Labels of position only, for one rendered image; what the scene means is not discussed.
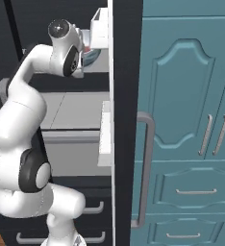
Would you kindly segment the tall white door bin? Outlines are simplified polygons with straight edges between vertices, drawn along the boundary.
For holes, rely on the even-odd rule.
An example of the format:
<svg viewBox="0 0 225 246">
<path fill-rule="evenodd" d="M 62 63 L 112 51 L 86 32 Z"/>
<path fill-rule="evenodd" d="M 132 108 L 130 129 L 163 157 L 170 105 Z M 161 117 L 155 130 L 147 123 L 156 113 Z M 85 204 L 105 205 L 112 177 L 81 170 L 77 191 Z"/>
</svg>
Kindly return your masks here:
<svg viewBox="0 0 225 246">
<path fill-rule="evenodd" d="M 102 103 L 98 165 L 108 167 L 111 165 L 111 108 L 110 102 Z"/>
</svg>

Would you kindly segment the black fridge door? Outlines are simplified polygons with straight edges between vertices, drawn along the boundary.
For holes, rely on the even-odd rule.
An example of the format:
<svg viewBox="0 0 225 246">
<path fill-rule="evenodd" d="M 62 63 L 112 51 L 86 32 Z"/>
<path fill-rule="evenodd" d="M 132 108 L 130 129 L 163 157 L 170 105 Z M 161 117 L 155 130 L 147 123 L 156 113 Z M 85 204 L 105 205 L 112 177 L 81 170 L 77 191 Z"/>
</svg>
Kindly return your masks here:
<svg viewBox="0 0 225 246">
<path fill-rule="evenodd" d="M 142 9 L 112 0 L 115 246 L 130 246 Z"/>
</svg>

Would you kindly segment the small white door bin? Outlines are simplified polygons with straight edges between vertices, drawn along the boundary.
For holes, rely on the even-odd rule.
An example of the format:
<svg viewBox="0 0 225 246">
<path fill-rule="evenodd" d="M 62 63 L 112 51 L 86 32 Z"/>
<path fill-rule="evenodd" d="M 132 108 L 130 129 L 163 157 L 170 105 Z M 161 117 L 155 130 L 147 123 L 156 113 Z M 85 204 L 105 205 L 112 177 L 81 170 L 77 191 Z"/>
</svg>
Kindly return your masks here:
<svg viewBox="0 0 225 246">
<path fill-rule="evenodd" d="M 107 8 L 99 8 L 90 20 L 90 47 L 107 49 L 109 47 L 109 13 Z"/>
</svg>

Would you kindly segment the teal overhead cupboard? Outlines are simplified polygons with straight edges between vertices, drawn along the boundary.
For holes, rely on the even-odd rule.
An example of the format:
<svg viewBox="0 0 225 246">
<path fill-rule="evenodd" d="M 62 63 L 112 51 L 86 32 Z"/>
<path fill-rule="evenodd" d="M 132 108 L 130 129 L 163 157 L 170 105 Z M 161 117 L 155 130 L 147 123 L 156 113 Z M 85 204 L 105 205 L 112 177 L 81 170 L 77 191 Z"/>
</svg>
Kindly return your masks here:
<svg viewBox="0 0 225 246">
<path fill-rule="evenodd" d="M 143 16 L 225 16 L 225 0 L 143 0 Z"/>
</svg>

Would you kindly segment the blue-grey bowl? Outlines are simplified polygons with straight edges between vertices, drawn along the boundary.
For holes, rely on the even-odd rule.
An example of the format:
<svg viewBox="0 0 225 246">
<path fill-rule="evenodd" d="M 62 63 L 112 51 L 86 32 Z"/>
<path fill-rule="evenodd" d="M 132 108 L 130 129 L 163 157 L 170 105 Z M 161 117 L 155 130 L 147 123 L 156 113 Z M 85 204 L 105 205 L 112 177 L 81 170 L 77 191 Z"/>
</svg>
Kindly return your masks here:
<svg viewBox="0 0 225 246">
<path fill-rule="evenodd" d="M 100 49 L 91 49 L 90 52 L 85 53 L 83 57 L 83 66 L 89 66 L 93 64 L 99 57 L 101 53 Z"/>
</svg>

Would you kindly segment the grey fridge crisper drawer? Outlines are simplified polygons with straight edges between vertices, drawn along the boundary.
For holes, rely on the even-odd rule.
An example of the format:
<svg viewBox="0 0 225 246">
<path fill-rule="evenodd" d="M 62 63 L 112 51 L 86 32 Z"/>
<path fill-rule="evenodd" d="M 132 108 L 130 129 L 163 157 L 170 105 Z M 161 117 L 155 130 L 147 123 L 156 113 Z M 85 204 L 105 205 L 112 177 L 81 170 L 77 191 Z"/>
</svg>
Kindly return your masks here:
<svg viewBox="0 0 225 246">
<path fill-rule="evenodd" d="M 99 166 L 98 131 L 43 131 L 52 174 L 60 176 L 110 176 L 109 166 Z"/>
</svg>

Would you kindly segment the teal drawer front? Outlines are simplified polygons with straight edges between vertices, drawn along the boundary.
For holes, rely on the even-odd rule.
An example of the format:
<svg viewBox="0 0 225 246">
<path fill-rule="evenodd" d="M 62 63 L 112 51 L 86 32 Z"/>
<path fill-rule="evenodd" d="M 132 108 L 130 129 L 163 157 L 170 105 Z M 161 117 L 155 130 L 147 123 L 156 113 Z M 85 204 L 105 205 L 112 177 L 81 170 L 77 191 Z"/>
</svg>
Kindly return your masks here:
<svg viewBox="0 0 225 246">
<path fill-rule="evenodd" d="M 182 191 L 213 190 L 215 194 L 182 195 Z M 225 160 L 153 161 L 147 214 L 225 213 Z"/>
<path fill-rule="evenodd" d="M 168 238 L 166 234 L 198 234 L 199 238 Z M 147 214 L 131 229 L 130 246 L 225 246 L 225 213 Z"/>
</svg>

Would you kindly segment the wide teal cupboard door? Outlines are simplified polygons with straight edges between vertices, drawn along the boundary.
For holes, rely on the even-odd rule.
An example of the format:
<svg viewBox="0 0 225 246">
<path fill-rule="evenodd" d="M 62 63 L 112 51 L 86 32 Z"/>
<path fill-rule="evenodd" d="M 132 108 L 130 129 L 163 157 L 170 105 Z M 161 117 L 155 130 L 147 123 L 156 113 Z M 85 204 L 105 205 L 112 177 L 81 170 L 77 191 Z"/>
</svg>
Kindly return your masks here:
<svg viewBox="0 0 225 246">
<path fill-rule="evenodd" d="M 138 108 L 155 120 L 154 160 L 205 157 L 224 86 L 225 16 L 142 19 Z"/>
</svg>

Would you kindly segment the black fridge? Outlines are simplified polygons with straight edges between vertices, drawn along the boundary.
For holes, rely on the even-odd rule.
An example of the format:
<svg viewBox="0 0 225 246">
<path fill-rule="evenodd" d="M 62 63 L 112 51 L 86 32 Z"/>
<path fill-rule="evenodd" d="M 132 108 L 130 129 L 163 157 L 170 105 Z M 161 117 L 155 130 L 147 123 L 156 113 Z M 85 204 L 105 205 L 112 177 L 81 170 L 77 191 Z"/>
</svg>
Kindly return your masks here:
<svg viewBox="0 0 225 246">
<path fill-rule="evenodd" d="M 48 25 L 54 19 L 66 19 L 80 29 L 89 29 L 98 8 L 107 7 L 107 0 L 0 0 L 0 81 L 11 77 L 21 60 L 22 50 L 30 45 L 51 45 Z M 86 73 L 83 79 L 35 75 L 31 85 L 41 92 L 109 91 L 109 73 Z M 0 234 L 8 246 L 10 233 L 17 227 L 31 230 L 32 219 L 17 222 L 0 214 Z"/>
</svg>

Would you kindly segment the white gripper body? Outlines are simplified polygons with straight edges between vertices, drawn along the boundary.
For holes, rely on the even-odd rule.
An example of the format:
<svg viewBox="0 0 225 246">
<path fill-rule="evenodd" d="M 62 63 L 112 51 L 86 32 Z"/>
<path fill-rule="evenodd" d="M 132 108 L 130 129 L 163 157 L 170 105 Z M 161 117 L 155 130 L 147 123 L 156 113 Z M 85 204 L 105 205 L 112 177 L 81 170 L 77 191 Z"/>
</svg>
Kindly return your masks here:
<svg viewBox="0 0 225 246">
<path fill-rule="evenodd" d="M 85 47 L 90 47 L 90 30 L 81 30 L 80 31 L 80 41 L 81 49 L 85 52 Z"/>
</svg>

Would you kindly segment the grey fridge shelf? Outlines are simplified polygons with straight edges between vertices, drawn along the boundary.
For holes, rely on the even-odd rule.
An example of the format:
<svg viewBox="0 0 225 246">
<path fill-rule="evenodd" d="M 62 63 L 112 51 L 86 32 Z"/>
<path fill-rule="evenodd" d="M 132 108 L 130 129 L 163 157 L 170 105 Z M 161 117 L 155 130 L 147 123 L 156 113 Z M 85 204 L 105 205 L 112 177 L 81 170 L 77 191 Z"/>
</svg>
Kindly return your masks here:
<svg viewBox="0 0 225 246">
<path fill-rule="evenodd" d="M 47 104 L 43 130 L 98 129 L 102 103 L 110 98 L 108 92 L 52 92 L 42 96 Z"/>
</svg>

